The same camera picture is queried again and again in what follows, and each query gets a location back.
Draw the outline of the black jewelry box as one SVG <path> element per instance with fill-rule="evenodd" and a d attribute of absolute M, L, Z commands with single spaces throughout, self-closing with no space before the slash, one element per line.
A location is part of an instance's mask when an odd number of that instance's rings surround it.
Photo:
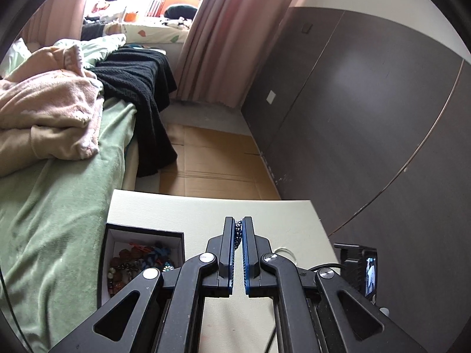
<path fill-rule="evenodd" d="M 149 268 L 174 270 L 185 261 L 184 234 L 108 223 L 98 268 L 97 306 Z"/>

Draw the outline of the large silver hoop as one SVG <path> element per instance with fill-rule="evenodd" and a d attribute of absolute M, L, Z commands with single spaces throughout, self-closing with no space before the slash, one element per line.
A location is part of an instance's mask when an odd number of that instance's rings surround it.
<path fill-rule="evenodd" d="M 278 247 L 274 253 L 278 254 L 279 256 L 282 256 L 282 257 L 285 257 L 287 259 L 289 259 L 290 261 L 292 261 L 294 264 L 297 264 L 297 258 L 295 256 L 295 254 L 289 249 L 289 248 L 286 248 L 286 247 Z"/>

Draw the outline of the cardboard floor sheets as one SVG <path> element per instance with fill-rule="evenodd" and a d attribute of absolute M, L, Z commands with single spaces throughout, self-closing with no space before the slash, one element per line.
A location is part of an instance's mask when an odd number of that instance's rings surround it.
<path fill-rule="evenodd" d="M 167 124 L 176 162 L 160 172 L 161 194 L 237 200 L 279 200 L 251 136 Z"/>

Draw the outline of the green bed sheet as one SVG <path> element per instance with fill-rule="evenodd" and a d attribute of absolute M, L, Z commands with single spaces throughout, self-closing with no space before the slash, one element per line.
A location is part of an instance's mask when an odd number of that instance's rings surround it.
<path fill-rule="evenodd" d="M 114 34 L 78 45 L 90 71 L 125 43 Z M 105 220 L 125 176 L 136 108 L 104 97 L 99 152 L 90 159 L 43 159 L 1 175 L 1 310 L 28 352 L 48 352 L 95 311 Z"/>

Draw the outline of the black knitted blanket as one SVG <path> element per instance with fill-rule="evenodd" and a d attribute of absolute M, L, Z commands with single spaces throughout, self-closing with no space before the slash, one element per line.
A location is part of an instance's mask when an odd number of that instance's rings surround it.
<path fill-rule="evenodd" d="M 176 162 L 177 153 L 160 118 L 177 89 L 168 58 L 153 49 L 127 45 L 98 61 L 90 71 L 103 84 L 106 99 L 118 98 L 137 109 L 137 176 L 157 174 Z"/>

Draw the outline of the pink fleece blanket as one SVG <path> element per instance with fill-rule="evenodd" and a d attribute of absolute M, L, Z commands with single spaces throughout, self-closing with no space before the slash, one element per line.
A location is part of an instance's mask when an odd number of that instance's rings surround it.
<path fill-rule="evenodd" d="M 43 159 L 83 160 L 99 152 L 103 85 L 82 49 L 46 47 L 1 80 L 1 175 Z"/>

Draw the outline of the patterned windowsill cloth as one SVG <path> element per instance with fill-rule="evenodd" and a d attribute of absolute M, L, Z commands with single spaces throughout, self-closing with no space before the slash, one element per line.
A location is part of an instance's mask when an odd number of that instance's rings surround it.
<path fill-rule="evenodd" d="M 136 44 L 175 44 L 184 43 L 190 30 L 183 26 L 148 26 L 127 22 L 105 24 L 104 35 L 123 34 L 126 43 Z"/>

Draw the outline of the right pink curtain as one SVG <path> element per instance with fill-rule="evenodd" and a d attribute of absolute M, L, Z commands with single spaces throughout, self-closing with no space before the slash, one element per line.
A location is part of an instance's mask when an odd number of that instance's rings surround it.
<path fill-rule="evenodd" d="M 292 0 L 203 0 L 176 68 L 176 99 L 242 105 Z"/>

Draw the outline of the pink curtain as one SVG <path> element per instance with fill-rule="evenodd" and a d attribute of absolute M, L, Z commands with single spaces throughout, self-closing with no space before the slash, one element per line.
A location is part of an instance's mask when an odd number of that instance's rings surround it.
<path fill-rule="evenodd" d="M 176 68 L 176 99 L 242 105 L 292 0 L 203 0 Z"/>
<path fill-rule="evenodd" d="M 22 28 L 19 36 L 28 44 L 52 46 L 63 38 L 78 40 L 86 0 L 46 0 Z"/>

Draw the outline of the black round cushion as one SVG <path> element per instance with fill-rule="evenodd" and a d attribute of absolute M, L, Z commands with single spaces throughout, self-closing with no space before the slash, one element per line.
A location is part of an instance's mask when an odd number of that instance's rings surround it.
<path fill-rule="evenodd" d="M 172 4 L 165 10 L 164 17 L 168 19 L 184 18 L 193 20 L 197 10 L 197 7 L 189 4 Z"/>

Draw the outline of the left pink curtain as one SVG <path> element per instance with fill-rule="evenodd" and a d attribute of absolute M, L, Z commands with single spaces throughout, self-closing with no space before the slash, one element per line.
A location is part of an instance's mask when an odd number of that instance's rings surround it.
<path fill-rule="evenodd" d="M 86 0 L 46 0 L 22 28 L 19 36 L 28 44 L 52 46 L 63 38 L 78 40 Z"/>

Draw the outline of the white wall socket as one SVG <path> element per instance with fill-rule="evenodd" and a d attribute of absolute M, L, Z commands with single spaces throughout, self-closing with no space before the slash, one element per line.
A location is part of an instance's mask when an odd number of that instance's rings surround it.
<path fill-rule="evenodd" d="M 273 91 L 270 91 L 267 94 L 266 101 L 267 101 L 267 103 L 272 104 L 275 98 L 276 98 L 276 94 Z"/>

